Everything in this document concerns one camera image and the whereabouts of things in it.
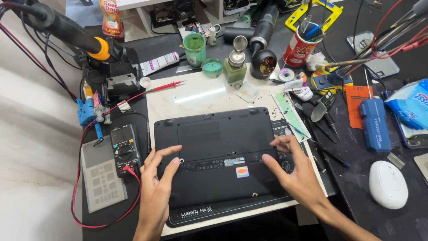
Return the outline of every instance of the hand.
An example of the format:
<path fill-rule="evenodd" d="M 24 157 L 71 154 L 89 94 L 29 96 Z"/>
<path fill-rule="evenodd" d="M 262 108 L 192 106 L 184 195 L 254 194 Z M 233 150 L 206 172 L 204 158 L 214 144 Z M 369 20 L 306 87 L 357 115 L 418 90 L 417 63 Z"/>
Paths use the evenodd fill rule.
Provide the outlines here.
<path fill-rule="evenodd" d="M 158 165 L 164 156 L 181 150 L 182 146 L 172 146 L 159 151 L 154 148 L 140 168 L 141 202 L 138 226 L 134 241 L 159 240 L 163 226 L 169 216 L 169 196 L 171 181 L 180 159 L 174 158 L 165 168 L 162 178 L 158 179 Z"/>
<path fill-rule="evenodd" d="M 295 136 L 275 136 L 270 143 L 276 146 L 278 151 L 293 154 L 294 171 L 287 174 L 278 162 L 270 155 L 262 156 L 263 162 L 276 175 L 281 186 L 290 193 L 290 195 L 301 205 L 315 213 L 324 214 L 325 208 L 332 208 L 328 199 L 325 197 L 318 179 L 315 176 L 314 169 L 310 159 L 300 148 Z"/>

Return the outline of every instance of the wet wipes package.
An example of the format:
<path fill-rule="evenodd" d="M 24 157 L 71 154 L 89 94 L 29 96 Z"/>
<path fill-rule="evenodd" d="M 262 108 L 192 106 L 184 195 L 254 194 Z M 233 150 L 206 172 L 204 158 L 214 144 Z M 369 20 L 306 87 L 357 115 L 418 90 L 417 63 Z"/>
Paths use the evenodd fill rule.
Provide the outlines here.
<path fill-rule="evenodd" d="M 385 103 L 409 127 L 428 129 L 428 78 L 407 84 Z"/>

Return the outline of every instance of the red pencil cup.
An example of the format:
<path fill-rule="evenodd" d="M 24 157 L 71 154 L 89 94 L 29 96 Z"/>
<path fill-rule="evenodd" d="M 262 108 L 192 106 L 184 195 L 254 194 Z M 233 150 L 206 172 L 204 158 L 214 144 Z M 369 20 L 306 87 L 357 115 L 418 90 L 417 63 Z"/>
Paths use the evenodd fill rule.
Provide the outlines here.
<path fill-rule="evenodd" d="M 306 33 L 311 31 L 313 28 L 318 26 L 318 24 L 309 23 L 306 28 Z M 293 35 L 290 43 L 285 50 L 285 53 L 282 55 L 282 59 L 284 62 L 291 67 L 299 67 L 303 64 L 309 54 L 315 49 L 317 44 L 322 41 L 322 39 L 317 40 L 316 42 L 308 42 L 300 37 L 298 34 L 300 26 L 297 27 L 296 32 Z M 323 34 L 323 30 L 320 29 L 318 33 L 313 36 L 316 37 L 318 35 Z"/>

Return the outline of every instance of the laptop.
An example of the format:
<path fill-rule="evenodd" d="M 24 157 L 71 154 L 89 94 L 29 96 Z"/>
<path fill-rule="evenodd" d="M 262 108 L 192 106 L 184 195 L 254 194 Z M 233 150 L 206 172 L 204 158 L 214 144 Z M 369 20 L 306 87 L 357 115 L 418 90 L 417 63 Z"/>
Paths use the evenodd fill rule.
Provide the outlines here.
<path fill-rule="evenodd" d="M 286 193 L 262 161 L 263 154 L 278 160 L 265 107 L 161 120 L 154 134 L 156 150 L 183 145 L 158 166 L 161 179 L 170 161 L 180 158 L 171 208 Z"/>

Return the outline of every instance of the tube of paste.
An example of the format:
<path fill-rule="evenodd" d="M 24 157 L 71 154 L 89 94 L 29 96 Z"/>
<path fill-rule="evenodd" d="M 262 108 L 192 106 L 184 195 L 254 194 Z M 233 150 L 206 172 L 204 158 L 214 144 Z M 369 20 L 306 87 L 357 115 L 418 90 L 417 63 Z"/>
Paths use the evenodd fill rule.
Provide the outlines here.
<path fill-rule="evenodd" d="M 180 57 L 184 56 L 185 53 L 177 54 L 177 52 L 172 52 L 159 58 L 141 63 L 141 70 L 143 71 L 143 76 L 149 75 L 153 72 L 156 72 L 168 65 L 177 63 L 180 61 Z"/>

